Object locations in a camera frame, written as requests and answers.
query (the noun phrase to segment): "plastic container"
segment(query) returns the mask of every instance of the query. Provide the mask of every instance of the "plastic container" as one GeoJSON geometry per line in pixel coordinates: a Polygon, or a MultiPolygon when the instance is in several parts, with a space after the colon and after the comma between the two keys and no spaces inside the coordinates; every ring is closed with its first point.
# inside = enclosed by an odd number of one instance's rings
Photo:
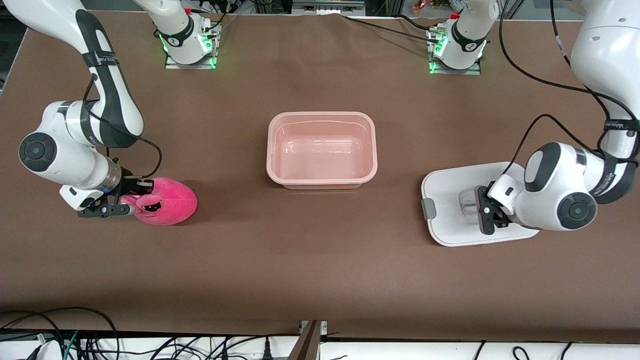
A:
{"type": "Polygon", "coordinates": [[[355,189],[377,170],[376,130],[363,113],[282,113],[269,125],[267,173],[287,189],[355,189]]]}

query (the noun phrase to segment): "plush toy eye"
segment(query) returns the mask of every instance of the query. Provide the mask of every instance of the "plush toy eye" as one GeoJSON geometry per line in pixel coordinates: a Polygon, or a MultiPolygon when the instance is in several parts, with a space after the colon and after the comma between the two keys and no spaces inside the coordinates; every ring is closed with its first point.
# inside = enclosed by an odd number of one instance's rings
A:
{"type": "Polygon", "coordinates": [[[153,205],[144,205],[142,208],[145,211],[149,211],[150,213],[153,213],[154,211],[158,211],[159,208],[162,208],[162,201],[159,201],[153,205]]]}

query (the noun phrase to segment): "pink plush toy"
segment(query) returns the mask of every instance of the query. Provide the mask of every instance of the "pink plush toy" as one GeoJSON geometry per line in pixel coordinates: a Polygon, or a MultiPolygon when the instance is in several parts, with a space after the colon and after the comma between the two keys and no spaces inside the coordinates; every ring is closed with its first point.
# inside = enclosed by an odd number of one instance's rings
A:
{"type": "Polygon", "coordinates": [[[124,195],[122,204],[136,208],[136,218],[151,225],[175,225],[187,220],[198,207],[198,199],[188,186],[168,177],[157,177],[154,189],[145,195],[124,195]]]}

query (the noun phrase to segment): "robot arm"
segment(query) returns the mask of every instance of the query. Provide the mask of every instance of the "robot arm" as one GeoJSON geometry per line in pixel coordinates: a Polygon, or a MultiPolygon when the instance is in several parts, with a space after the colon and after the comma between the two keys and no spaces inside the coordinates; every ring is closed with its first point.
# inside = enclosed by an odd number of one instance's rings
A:
{"type": "Polygon", "coordinates": [[[499,14],[497,0],[465,0],[459,19],[444,23],[447,38],[435,55],[452,69],[468,69],[480,57],[499,14]]]}
{"type": "MultiPolygon", "coordinates": [[[[596,92],[640,113],[640,6],[636,0],[584,0],[587,15],[572,52],[574,74],[596,92]]],[[[527,162],[524,181],[502,175],[489,197],[514,222],[538,229],[576,230],[597,204],[626,195],[635,182],[638,121],[604,100],[612,118],[602,138],[604,159],[586,149],[548,143],[527,162]]]]}
{"type": "Polygon", "coordinates": [[[131,174],[95,147],[130,147],[143,131],[140,111],[104,28],[79,0],[4,0],[4,4],[29,27],[78,50],[100,94],[98,101],[50,104],[38,129],[23,139],[19,150],[27,169],[62,184],[65,201],[82,210],[131,174]],[[119,131],[92,114],[108,119],[119,131]]]}
{"type": "Polygon", "coordinates": [[[200,61],[213,49],[211,21],[187,13],[180,0],[133,0],[151,17],[158,28],[166,52],[181,64],[200,61]]]}

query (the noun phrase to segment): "brown table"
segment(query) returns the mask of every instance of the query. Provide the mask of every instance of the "brown table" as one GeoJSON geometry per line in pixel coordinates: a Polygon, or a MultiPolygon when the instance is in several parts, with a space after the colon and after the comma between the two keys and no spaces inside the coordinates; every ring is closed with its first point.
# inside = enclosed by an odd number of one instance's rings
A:
{"type": "MultiPolygon", "coordinates": [[[[1,309],[92,306],[128,331],[295,332],[315,318],[338,336],[640,341],[639,191],[581,231],[462,248],[435,243],[420,208],[426,174],[510,159],[540,113],[595,144],[603,115],[590,96],[525,78],[497,41],[482,76],[431,75],[419,40],[337,15],[242,16],[223,34],[218,69],[164,70],[145,14],[97,15],[144,135],[164,150],[158,175],[190,185],[200,207],[173,227],[80,219],[58,185],[22,167],[18,145],[44,108],[82,98],[88,81],[73,48],[28,31],[0,98],[1,309]],[[312,110],[373,119],[371,182],[295,192],[269,179],[269,121],[312,110]]],[[[566,44],[579,26],[560,24],[566,44]]],[[[505,39],[526,69],[579,85],[549,23],[507,23],[505,39]]],[[[519,162],[556,140],[570,141],[541,122],[519,162]]],[[[112,154],[136,172],[156,161],[144,143],[112,154]]],[[[54,319],[106,328],[80,313],[54,319]]]]}

